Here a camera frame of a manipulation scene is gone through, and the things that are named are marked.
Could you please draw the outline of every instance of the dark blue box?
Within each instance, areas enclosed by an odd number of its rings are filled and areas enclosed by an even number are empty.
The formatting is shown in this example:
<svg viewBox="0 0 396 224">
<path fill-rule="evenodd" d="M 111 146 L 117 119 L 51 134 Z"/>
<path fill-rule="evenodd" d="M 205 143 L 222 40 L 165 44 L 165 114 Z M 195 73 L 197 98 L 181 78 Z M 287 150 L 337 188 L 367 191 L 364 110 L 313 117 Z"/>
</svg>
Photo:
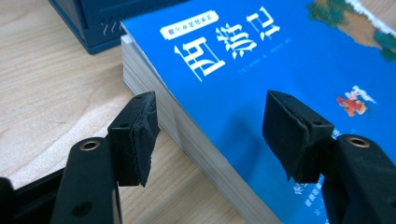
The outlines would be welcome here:
<svg viewBox="0 0 396 224">
<path fill-rule="evenodd" d="M 187 0 L 49 0 L 90 54 L 120 44 L 120 22 Z"/>
</svg>

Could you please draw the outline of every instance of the wooden surface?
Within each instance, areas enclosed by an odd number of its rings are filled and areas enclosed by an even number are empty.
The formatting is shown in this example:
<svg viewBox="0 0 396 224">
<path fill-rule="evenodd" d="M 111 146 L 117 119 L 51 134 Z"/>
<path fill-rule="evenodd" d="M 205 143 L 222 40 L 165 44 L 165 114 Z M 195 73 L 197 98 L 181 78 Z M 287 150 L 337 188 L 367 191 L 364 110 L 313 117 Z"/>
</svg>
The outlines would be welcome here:
<svg viewBox="0 0 396 224">
<path fill-rule="evenodd" d="M 105 136 L 133 97 L 120 47 L 91 56 L 47 0 L 0 3 L 0 176 L 14 188 L 64 167 L 77 141 Z M 244 223 L 161 132 L 145 188 L 121 188 L 124 223 Z"/>
</svg>

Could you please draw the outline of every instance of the black device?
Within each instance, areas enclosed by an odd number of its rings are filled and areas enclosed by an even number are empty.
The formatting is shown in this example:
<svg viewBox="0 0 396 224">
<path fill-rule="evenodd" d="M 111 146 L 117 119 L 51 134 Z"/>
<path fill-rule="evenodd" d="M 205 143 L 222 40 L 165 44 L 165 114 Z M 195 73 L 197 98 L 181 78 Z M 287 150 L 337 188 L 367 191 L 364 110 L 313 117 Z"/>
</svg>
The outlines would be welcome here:
<svg viewBox="0 0 396 224">
<path fill-rule="evenodd" d="M 317 183 L 324 175 L 330 223 L 396 223 L 395 165 L 374 141 L 354 134 L 334 140 L 333 128 L 295 97 L 267 92 L 262 135 L 288 179 Z"/>
<path fill-rule="evenodd" d="M 67 164 L 20 189 L 0 177 L 0 223 L 122 223 L 119 186 L 145 186 L 160 131 L 154 92 L 136 95 L 108 135 L 72 146 Z"/>
</svg>

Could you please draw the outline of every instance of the book title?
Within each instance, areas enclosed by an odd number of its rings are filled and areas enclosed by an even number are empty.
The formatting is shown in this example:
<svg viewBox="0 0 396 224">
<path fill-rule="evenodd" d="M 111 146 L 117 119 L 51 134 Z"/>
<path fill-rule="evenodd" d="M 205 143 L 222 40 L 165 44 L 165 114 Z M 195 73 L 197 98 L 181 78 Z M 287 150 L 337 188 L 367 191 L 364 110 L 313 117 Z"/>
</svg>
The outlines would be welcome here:
<svg viewBox="0 0 396 224">
<path fill-rule="evenodd" d="M 209 10 L 199 15 L 164 26 L 160 32 L 166 40 L 174 40 L 180 36 L 190 34 L 212 23 L 219 21 L 219 15 L 215 10 Z M 246 15 L 245 23 L 229 24 L 226 22 L 214 29 L 213 35 L 224 44 L 224 49 L 230 52 L 232 58 L 242 58 L 246 52 L 253 51 L 258 47 L 257 41 L 249 37 L 243 25 L 253 27 L 255 35 L 260 37 L 261 42 L 271 39 L 272 35 L 280 31 L 280 27 L 274 24 L 274 19 L 265 7 Z M 216 52 L 206 43 L 205 36 L 193 38 L 181 46 L 174 46 L 174 53 L 180 55 L 180 59 L 190 68 L 199 81 L 213 74 L 226 64 L 224 59 L 217 56 Z"/>
</svg>

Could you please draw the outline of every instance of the blue book cover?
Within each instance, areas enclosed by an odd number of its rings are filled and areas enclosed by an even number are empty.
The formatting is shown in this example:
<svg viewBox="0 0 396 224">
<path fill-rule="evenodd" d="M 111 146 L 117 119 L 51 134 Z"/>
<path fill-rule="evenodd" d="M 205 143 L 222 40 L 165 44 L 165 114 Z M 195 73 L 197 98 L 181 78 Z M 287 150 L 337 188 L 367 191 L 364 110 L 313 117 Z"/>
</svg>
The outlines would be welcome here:
<svg viewBox="0 0 396 224">
<path fill-rule="evenodd" d="M 396 39 L 343 0 L 191 0 L 123 22 L 164 85 L 284 223 L 327 223 L 262 137 L 268 90 L 377 142 L 396 162 Z"/>
</svg>

